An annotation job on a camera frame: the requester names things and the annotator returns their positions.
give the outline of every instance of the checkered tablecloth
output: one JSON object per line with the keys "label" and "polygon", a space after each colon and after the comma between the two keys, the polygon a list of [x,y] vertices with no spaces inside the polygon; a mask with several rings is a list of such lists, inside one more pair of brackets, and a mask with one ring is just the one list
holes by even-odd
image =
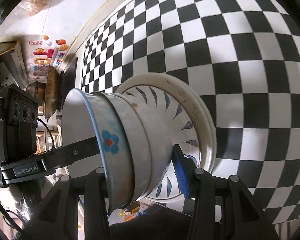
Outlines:
{"label": "checkered tablecloth", "polygon": [[275,0],[127,0],[87,38],[82,90],[115,92],[147,72],[207,105],[214,176],[237,174],[273,223],[300,217],[300,29]]}

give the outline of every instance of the black and white checkered surface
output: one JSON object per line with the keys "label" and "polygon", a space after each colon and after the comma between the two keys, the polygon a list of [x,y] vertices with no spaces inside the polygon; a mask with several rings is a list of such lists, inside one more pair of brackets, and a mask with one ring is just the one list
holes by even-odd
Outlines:
{"label": "black and white checkered surface", "polygon": [[237,174],[273,223],[300,217],[300,30],[275,0],[128,0],[88,37],[82,90],[115,92],[147,72],[207,105],[214,176]]}

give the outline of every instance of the blue flower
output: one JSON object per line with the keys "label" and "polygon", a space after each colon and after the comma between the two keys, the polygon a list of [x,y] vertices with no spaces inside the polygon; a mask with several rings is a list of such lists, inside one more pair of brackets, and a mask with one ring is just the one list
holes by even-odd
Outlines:
{"label": "blue flower", "polygon": [[106,130],[101,132],[103,143],[102,148],[105,152],[111,152],[112,154],[117,154],[119,151],[119,137],[115,134],[111,134]]}

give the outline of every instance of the metal bolt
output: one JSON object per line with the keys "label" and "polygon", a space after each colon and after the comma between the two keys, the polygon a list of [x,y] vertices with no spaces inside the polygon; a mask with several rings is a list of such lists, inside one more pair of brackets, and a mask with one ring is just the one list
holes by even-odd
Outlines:
{"label": "metal bolt", "polygon": [[61,181],[65,182],[65,181],[68,181],[69,178],[70,178],[69,175],[63,175],[60,179],[61,179]]}
{"label": "metal bolt", "polygon": [[105,172],[105,169],[103,167],[99,167],[96,169],[96,173],[102,174]]}
{"label": "metal bolt", "polygon": [[202,168],[196,168],[196,169],[194,170],[194,172],[195,172],[196,174],[200,175],[200,174],[203,174],[203,173],[204,173],[204,170],[203,170]]}
{"label": "metal bolt", "polygon": [[230,177],[230,180],[233,181],[233,182],[238,182],[239,181],[239,177],[235,176],[235,175],[232,175]]}

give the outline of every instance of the flower decoration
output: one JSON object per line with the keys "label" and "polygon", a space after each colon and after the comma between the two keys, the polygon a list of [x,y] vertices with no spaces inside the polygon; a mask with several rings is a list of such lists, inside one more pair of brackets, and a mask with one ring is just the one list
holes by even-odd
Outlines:
{"label": "flower decoration", "polygon": [[105,152],[111,152],[112,154],[117,154],[119,151],[118,142],[119,137],[115,134],[111,134],[106,130],[103,130],[102,133],[103,143],[102,148]]}

